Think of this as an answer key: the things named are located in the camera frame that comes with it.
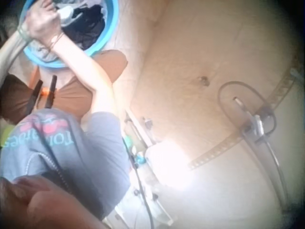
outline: tiled wall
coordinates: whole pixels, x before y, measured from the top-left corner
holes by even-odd
[[[151,118],[156,137],[179,143],[193,161],[236,131],[218,106],[221,85],[241,81],[269,98],[299,43],[288,16],[272,0],[173,0],[146,56],[131,110]],[[262,106],[244,87],[227,88],[222,95],[238,126],[246,116],[232,98],[252,112]],[[210,158],[221,152],[222,147]]]
[[[129,106],[138,83],[155,28],[169,0],[118,1],[119,22],[104,49],[118,49],[128,60],[127,68],[114,84],[118,107],[123,115],[123,109]]]

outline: person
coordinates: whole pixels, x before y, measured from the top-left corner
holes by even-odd
[[[1,90],[11,63],[31,39],[57,54],[90,92],[91,116],[85,133],[77,115],[62,103],[56,106],[56,94],[51,109],[37,109],[17,123],[1,151],[1,228],[103,228],[100,220],[130,185],[111,68],[101,67],[62,33],[51,0],[38,0],[0,50]],[[118,65],[112,63],[116,74]]]

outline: green object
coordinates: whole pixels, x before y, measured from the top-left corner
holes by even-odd
[[[129,136],[126,136],[124,138],[124,142],[126,143],[128,149],[131,150],[131,148],[133,146],[132,139]]]
[[[14,125],[7,125],[3,131],[3,133],[1,134],[1,147],[4,147],[4,144],[6,142],[6,139],[8,139],[8,137],[10,136],[10,133],[12,132],[12,130],[15,128]]]

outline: bathroom wall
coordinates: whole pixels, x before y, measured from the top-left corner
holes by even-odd
[[[276,1],[170,1],[146,55],[131,110],[139,120],[151,118],[156,138],[174,142],[185,153],[185,163],[195,166],[185,189],[157,188],[165,209],[176,216],[173,228],[277,229],[289,223],[244,141],[210,152],[234,132],[217,105],[219,87],[231,80],[250,84],[275,109],[278,127],[270,140],[292,202],[302,201],[304,89],[287,74],[299,45],[298,32]],[[252,98],[238,93],[252,111],[260,106],[251,107]],[[242,117],[236,113],[236,120]]]

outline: hand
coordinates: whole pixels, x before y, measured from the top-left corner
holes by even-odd
[[[61,33],[61,20],[52,0],[38,0],[28,11],[24,25],[28,35],[49,47]]]

